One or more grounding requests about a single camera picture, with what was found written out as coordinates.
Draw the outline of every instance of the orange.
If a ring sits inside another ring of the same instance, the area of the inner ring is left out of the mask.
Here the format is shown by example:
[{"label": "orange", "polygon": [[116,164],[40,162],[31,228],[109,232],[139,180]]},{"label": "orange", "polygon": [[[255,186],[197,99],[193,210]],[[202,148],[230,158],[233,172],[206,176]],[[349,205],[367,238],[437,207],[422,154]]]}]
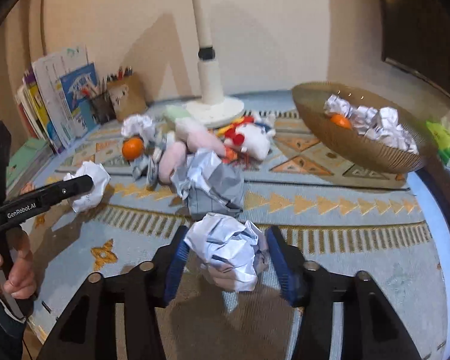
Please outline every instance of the orange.
[{"label": "orange", "polygon": [[336,114],[333,115],[330,120],[335,123],[337,126],[348,128],[349,130],[352,129],[352,124],[350,123],[350,120],[348,120],[345,116]]},{"label": "orange", "polygon": [[122,154],[127,161],[132,161],[143,154],[143,141],[140,138],[132,137],[123,142]]}]

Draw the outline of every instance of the white crumpled paper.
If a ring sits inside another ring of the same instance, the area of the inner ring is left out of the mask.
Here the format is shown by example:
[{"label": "white crumpled paper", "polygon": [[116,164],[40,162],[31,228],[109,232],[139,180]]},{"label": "white crumpled paper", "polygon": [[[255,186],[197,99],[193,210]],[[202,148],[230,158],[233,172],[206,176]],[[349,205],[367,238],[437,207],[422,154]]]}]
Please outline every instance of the white crumpled paper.
[{"label": "white crumpled paper", "polygon": [[146,146],[155,136],[154,121],[148,115],[131,115],[123,121],[121,134],[125,138],[140,135]]},{"label": "white crumpled paper", "polygon": [[188,155],[185,165],[186,178],[179,172],[175,172],[171,177],[177,195],[185,200],[191,186],[195,186],[210,195],[211,186],[207,180],[221,163],[222,160],[216,153],[208,149],[200,148],[195,154]]},{"label": "white crumpled paper", "polygon": [[73,208],[73,211],[75,212],[83,212],[98,206],[98,204],[102,201],[105,188],[110,182],[110,175],[104,169],[102,164],[100,163],[97,165],[92,161],[84,161],[82,166],[78,168],[74,175],[67,173],[63,178],[63,181],[72,180],[84,175],[89,175],[91,177],[94,182],[94,186],[89,193],[76,198],[70,198],[68,200],[69,204]]},{"label": "white crumpled paper", "polygon": [[207,280],[227,291],[253,291],[268,269],[265,235],[252,222],[209,212],[192,225],[185,243],[202,260]]},{"label": "white crumpled paper", "polygon": [[325,102],[323,109],[328,116],[339,114],[348,117],[348,114],[350,113],[350,103],[333,94]]},{"label": "white crumpled paper", "polygon": [[325,102],[323,109],[327,115],[340,114],[348,117],[359,135],[405,152],[419,153],[412,135],[398,123],[398,111],[395,108],[376,110],[363,105],[355,108],[347,100],[333,94]]}]

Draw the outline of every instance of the human hand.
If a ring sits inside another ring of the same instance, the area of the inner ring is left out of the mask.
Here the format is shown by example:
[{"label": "human hand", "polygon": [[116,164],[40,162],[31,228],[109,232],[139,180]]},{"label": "human hand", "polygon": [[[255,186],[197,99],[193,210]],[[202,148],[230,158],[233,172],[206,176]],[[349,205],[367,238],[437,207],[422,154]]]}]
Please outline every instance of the human hand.
[{"label": "human hand", "polygon": [[[8,237],[10,245],[18,252],[15,263],[8,275],[8,280],[0,287],[0,294],[6,292],[15,299],[27,299],[36,290],[35,274],[32,269],[33,254],[30,250],[30,240],[23,230],[11,232]],[[0,255],[0,266],[3,258]]]}]

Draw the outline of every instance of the blue gripper pad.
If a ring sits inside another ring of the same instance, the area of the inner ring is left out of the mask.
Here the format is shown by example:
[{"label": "blue gripper pad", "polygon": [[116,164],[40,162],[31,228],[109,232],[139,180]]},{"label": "blue gripper pad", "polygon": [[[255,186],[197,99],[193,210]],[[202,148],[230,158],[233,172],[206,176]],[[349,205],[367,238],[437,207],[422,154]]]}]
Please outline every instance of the blue gripper pad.
[{"label": "blue gripper pad", "polygon": [[188,252],[190,251],[190,248],[184,241],[187,231],[188,228],[186,226],[180,226],[170,244],[170,246],[175,246],[176,249],[165,277],[163,300],[166,304],[170,303],[175,298],[176,292],[179,289],[183,269],[187,263]]},{"label": "blue gripper pad", "polygon": [[305,258],[300,249],[287,245],[279,227],[270,227],[265,232],[265,236],[271,261],[280,283],[282,298],[292,307],[303,306],[303,301],[308,294],[308,285],[303,277]]}]

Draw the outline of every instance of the stuffed toy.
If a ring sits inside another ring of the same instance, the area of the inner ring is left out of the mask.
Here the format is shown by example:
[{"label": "stuffed toy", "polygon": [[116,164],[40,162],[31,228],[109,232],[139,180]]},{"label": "stuffed toy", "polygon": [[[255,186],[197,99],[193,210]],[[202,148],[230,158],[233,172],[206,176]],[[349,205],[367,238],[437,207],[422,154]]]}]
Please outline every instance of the stuffed toy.
[{"label": "stuffed toy", "polygon": [[185,164],[187,146],[181,140],[167,145],[158,167],[158,178],[163,184],[171,184],[170,177],[174,171]]},{"label": "stuffed toy", "polygon": [[241,123],[234,123],[224,132],[224,145],[263,161],[270,150],[270,139],[275,136],[275,114],[262,119],[257,112],[253,112],[253,121],[249,116],[246,118]]},{"label": "stuffed toy", "polygon": [[192,117],[175,120],[176,137],[187,144],[192,153],[198,149],[209,149],[219,157],[225,157],[225,146],[221,140],[210,133],[207,128]]}]

